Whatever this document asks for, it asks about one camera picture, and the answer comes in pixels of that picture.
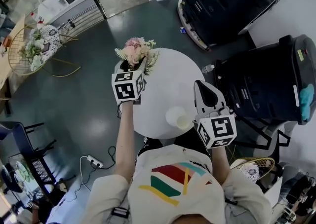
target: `black chair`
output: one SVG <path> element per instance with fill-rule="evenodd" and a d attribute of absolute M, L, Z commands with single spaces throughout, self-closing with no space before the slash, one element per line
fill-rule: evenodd
<path fill-rule="evenodd" d="M 52 197 L 45 188 L 45 185 L 54 185 L 56 183 L 56 179 L 43 158 L 48 150 L 54 148 L 53 144 L 56 140 L 49 143 L 43 149 L 33 149 L 28 137 L 28 134 L 34 131 L 34 128 L 41 125 L 44 125 L 44 123 L 24 127 L 20 122 L 0 122 L 0 141 L 6 138 L 8 134 L 13 134 L 19 151 L 23 155 L 34 179 L 42 190 L 43 195 L 52 205 L 56 206 L 58 205 L 60 199 Z"/>

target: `paper cup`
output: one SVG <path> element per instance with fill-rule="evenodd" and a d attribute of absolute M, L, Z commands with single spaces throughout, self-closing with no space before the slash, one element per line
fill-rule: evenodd
<path fill-rule="evenodd" d="M 166 121 L 169 125 L 179 129 L 186 129 L 190 121 L 185 110 L 182 107 L 172 107 L 166 112 Z"/>

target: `gold wire chair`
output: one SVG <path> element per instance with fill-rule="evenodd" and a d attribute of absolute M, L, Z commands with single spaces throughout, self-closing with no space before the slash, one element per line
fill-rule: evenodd
<path fill-rule="evenodd" d="M 9 52 L 8 52 L 8 60 L 9 60 L 9 65 L 11 67 L 11 69 L 13 70 L 14 73 L 16 73 L 17 75 L 31 75 L 37 71 L 39 71 L 40 69 L 42 69 L 44 67 L 44 65 L 46 64 L 46 61 L 44 61 L 44 63 L 38 67 L 36 70 L 32 71 L 31 70 L 31 64 L 32 62 L 30 61 L 30 59 L 28 58 L 25 58 L 25 57 L 22 57 L 21 54 L 20 54 L 20 50 L 23 46 L 25 46 L 27 44 L 28 41 L 31 40 L 31 30 L 32 29 L 35 29 L 37 28 L 37 24 L 31 24 L 31 25 L 27 25 L 25 26 L 24 28 L 22 28 L 16 35 L 15 37 L 12 39 L 12 42 L 10 44 L 10 47 L 9 47 Z M 57 31 L 57 37 L 58 37 L 58 45 L 55 44 L 57 46 L 57 49 L 56 51 L 65 45 L 66 42 L 68 41 L 72 41 L 72 40 L 78 40 L 77 38 L 73 38 L 73 37 L 70 37 L 70 36 L 65 36 L 65 35 L 62 35 L 60 34 L 58 31 Z M 52 73 L 50 73 L 49 71 L 44 70 L 48 73 L 50 73 L 52 76 L 54 77 L 65 77 L 65 76 L 69 76 L 73 73 L 75 73 L 76 71 L 78 71 L 81 66 L 80 65 L 77 65 L 77 64 L 73 64 L 73 63 L 70 63 L 70 62 L 67 62 L 67 61 L 64 61 L 64 60 L 60 60 L 60 59 L 57 59 L 57 58 L 53 58 L 53 55 L 51 57 L 49 57 L 49 59 L 53 59 L 55 61 L 58 61 L 58 62 L 61 62 L 61 63 L 65 63 L 65 64 L 68 64 L 68 65 L 73 65 L 73 66 L 76 66 L 76 69 L 74 71 L 72 71 L 71 73 L 69 74 L 66 74 L 66 75 L 54 75 Z"/>
<path fill-rule="evenodd" d="M 275 160 L 273 158 L 270 158 L 270 157 L 263 157 L 263 158 L 246 157 L 246 158 L 237 159 L 236 161 L 238 161 L 238 160 L 243 161 L 243 162 L 241 164 L 238 164 L 237 166 L 234 166 L 233 169 L 242 167 L 243 165 L 245 165 L 247 163 L 252 163 L 252 162 L 257 164 L 259 168 L 268 169 L 264 174 L 261 175 L 261 177 L 258 180 L 262 179 L 264 176 L 269 174 L 269 172 L 272 171 L 272 169 L 275 166 Z"/>

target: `power strip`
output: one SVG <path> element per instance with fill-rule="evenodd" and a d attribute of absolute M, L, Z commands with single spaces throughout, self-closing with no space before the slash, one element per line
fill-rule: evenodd
<path fill-rule="evenodd" d="M 88 155 L 88 161 L 92 162 L 93 165 L 95 165 L 95 167 L 97 168 L 102 168 L 103 167 L 103 162 L 100 162 L 98 159 L 94 158 L 91 155 Z"/>

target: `white round table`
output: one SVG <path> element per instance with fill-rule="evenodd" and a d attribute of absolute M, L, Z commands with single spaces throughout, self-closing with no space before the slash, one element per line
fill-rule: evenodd
<path fill-rule="evenodd" d="M 170 126 L 166 112 L 174 106 L 181 106 L 190 121 L 195 119 L 193 85 L 196 80 L 204 80 L 198 66 L 179 51 L 160 48 L 160 55 L 153 66 L 145 90 L 141 94 L 141 104 L 134 105 L 134 130 L 149 138 L 170 139 L 183 135 L 193 127 L 181 130 Z"/>

